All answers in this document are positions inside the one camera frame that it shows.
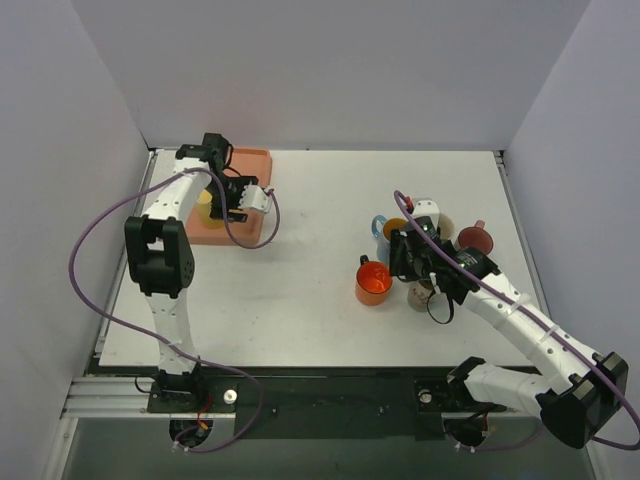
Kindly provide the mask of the yellow cylinder cup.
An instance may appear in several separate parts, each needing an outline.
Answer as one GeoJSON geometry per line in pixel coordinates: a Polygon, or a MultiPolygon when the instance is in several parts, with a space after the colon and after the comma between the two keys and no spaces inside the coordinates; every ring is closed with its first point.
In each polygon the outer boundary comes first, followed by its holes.
{"type": "Polygon", "coordinates": [[[213,200],[212,194],[207,190],[203,190],[194,205],[194,210],[199,218],[200,224],[203,228],[210,230],[219,229],[224,226],[222,220],[211,217],[213,200]]]}

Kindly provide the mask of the cream coral-pattern mug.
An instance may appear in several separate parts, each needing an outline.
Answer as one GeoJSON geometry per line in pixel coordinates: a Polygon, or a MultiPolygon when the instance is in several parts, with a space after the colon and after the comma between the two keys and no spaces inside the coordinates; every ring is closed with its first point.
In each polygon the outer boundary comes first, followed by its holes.
{"type": "Polygon", "coordinates": [[[407,303],[417,312],[426,312],[433,293],[434,289],[430,282],[426,280],[414,281],[409,285],[407,303]]]}

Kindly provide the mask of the cream seahorse mug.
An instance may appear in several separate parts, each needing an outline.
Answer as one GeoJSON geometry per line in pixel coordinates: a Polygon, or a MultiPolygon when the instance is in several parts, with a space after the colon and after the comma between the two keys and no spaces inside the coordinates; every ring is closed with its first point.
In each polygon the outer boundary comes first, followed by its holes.
{"type": "Polygon", "coordinates": [[[427,208],[427,216],[430,218],[436,232],[442,243],[451,241],[455,234],[455,225],[452,219],[447,216],[440,208],[438,203],[427,198],[425,200],[427,208]]]}

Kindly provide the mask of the blue mug orange interior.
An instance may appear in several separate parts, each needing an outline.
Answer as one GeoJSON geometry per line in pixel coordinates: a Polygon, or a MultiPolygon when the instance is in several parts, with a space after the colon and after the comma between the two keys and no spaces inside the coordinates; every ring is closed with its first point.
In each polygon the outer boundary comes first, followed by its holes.
{"type": "Polygon", "coordinates": [[[383,215],[376,215],[371,221],[371,232],[376,240],[376,255],[381,263],[389,263],[391,231],[404,227],[404,218],[387,219],[383,215]]]}

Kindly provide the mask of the orange black-handled mug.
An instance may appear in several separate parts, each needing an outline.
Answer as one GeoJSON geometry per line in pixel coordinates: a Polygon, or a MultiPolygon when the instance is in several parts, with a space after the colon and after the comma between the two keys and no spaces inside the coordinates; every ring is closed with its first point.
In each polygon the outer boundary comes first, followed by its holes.
{"type": "Polygon", "coordinates": [[[386,301],[392,287],[389,268],[379,261],[372,261],[367,255],[359,258],[355,276],[355,295],[366,306],[378,306],[386,301]]]}

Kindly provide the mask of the pink ghost pumpkin mug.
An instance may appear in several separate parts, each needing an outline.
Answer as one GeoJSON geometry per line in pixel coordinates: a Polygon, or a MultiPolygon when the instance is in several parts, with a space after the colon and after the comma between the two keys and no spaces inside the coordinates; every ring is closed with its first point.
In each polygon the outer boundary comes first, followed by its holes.
{"type": "Polygon", "coordinates": [[[486,230],[485,225],[486,223],[483,220],[477,220],[474,225],[463,228],[456,238],[455,248],[462,250],[472,247],[484,255],[489,255],[494,248],[494,241],[486,230]]]}

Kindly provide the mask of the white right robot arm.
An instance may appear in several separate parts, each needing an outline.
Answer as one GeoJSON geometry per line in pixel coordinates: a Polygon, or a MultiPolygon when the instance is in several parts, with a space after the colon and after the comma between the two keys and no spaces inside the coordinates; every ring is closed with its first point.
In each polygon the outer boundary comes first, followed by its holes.
{"type": "Polygon", "coordinates": [[[392,230],[390,272],[401,280],[429,282],[450,305],[484,319],[537,370],[527,374],[470,357],[447,376],[453,406],[490,403],[519,410],[576,449],[630,406],[625,360],[616,353],[602,355],[561,329],[478,249],[441,243],[429,218],[392,230]]]}

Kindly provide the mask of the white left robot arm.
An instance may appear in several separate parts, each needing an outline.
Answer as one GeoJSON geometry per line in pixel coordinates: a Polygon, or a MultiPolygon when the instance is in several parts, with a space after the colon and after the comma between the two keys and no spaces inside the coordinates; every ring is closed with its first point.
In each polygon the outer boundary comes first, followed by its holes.
{"type": "Polygon", "coordinates": [[[159,342],[157,388],[170,391],[181,410],[200,408],[206,397],[198,381],[198,358],[187,314],[187,292],[195,259],[185,229],[200,194],[211,194],[206,217],[244,223],[241,197],[258,184],[255,176],[229,177],[225,169],[233,146],[218,133],[207,133],[199,145],[184,144],[175,154],[176,179],[159,189],[158,197],[140,216],[124,225],[129,273],[151,309],[159,342]]]}

